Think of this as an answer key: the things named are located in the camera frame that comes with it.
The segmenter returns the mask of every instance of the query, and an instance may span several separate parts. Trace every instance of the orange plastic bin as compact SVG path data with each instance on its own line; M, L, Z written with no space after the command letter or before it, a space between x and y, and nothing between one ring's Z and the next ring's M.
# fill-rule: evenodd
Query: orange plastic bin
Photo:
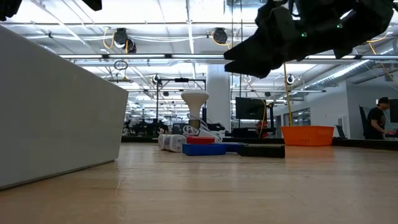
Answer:
M335 127L293 126L282 127L287 146L331 146Z

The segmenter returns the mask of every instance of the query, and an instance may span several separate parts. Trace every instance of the black shirt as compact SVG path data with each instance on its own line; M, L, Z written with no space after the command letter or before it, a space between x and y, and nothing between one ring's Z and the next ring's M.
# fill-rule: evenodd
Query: black shirt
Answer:
M381 136L383 133L378 131L376 128L372 126L372 120L376 120L377 124L380 126L380 128L384 129L384 124L386 117L384 116L383 110L381 110L378 107L375 107L369 111L368 114L368 130L367 134L369 136Z

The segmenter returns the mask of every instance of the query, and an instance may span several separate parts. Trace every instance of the blue block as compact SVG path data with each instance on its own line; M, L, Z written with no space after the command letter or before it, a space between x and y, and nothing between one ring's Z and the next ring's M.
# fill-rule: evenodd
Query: blue block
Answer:
M225 146L225 151L226 152L239 152L244 146L248 146L249 144L247 143L241 143L241 142L220 142L220 143L215 143L215 144L220 144Z
M222 144L183 144L182 153L187 156L215 156L225 155L225 146Z

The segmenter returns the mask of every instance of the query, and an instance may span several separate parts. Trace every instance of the wooden floor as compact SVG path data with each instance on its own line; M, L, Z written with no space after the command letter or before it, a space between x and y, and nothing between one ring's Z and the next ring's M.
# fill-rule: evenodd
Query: wooden floor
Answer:
M1 191L0 223L397 224L398 152L188 157L123 144L116 162Z

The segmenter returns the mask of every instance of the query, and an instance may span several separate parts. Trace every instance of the white column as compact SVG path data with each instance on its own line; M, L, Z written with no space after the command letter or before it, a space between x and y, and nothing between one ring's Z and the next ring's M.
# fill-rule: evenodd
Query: white column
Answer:
M231 131L231 74L224 71L224 65L208 65L206 90L207 118L213 123L221 123Z

